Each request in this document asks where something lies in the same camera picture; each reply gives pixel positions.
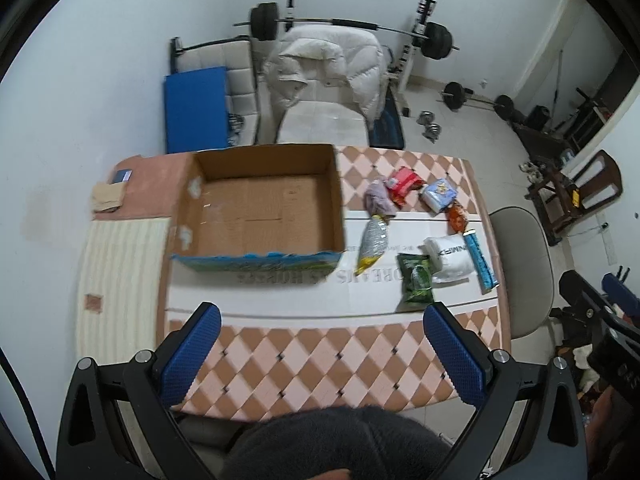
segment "silver bolt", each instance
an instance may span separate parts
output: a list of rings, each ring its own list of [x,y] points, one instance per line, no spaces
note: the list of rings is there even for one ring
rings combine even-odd
[[[494,350],[494,359],[499,363],[507,362],[511,356],[506,350]]]
[[[78,361],[78,369],[86,370],[89,366],[91,366],[91,358],[83,357]]]
[[[151,350],[141,350],[136,354],[136,361],[139,363],[148,363],[151,359]]]
[[[564,370],[566,368],[566,361],[561,357],[554,357],[554,366],[560,370]]]

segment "cardboard box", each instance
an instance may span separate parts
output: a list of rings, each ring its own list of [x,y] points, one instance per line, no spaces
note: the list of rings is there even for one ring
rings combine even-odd
[[[326,269],[344,252],[330,144],[193,153],[173,258],[196,270]]]

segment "blue package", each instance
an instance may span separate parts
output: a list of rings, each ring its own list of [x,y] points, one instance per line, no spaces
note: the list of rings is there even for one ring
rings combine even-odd
[[[440,178],[433,184],[428,184],[420,191],[420,197],[434,213],[449,207],[458,196],[458,192],[451,187],[446,178]]]

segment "wooden chair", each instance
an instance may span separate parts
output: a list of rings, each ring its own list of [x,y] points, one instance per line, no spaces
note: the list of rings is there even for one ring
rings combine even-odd
[[[580,177],[587,173],[597,161],[602,163],[602,169],[581,186],[578,186],[576,182],[579,181]],[[588,207],[584,206],[586,200],[596,196],[609,186],[613,186],[614,188],[612,195]],[[543,200],[540,195],[543,189],[553,193],[546,200]],[[622,177],[620,176],[620,168],[609,153],[600,150],[573,178],[568,178],[559,170],[550,170],[542,182],[529,186],[529,193],[526,198],[533,201],[545,231],[546,240],[550,246],[554,246],[560,242],[561,238],[559,234],[562,231],[579,219],[613,202],[621,194]],[[549,204],[556,198],[562,209],[562,214],[556,220],[551,221],[548,210],[546,209],[546,204]]]

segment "black cable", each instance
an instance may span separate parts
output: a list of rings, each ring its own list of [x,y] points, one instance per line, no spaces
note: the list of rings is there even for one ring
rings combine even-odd
[[[15,374],[14,369],[11,367],[9,359],[7,359],[4,355],[4,352],[2,352],[2,347],[0,347],[0,366],[6,374],[6,378],[9,379],[11,386],[14,388],[15,394],[18,396],[18,400],[20,400],[20,404],[22,405],[22,409],[24,410],[24,415],[27,417],[27,422],[29,423],[31,434],[33,435],[33,439],[36,443],[36,446],[38,447],[38,452],[40,453],[40,458],[42,459],[44,468],[47,470],[47,474],[49,475],[50,480],[55,480],[56,470],[53,469],[49,451],[47,451],[47,446],[45,445],[42,433],[40,432],[40,427],[38,426],[36,415],[35,413],[33,413],[33,408],[31,407],[29,398],[27,397],[24,388],[20,384],[20,381],[18,380],[18,376]]]

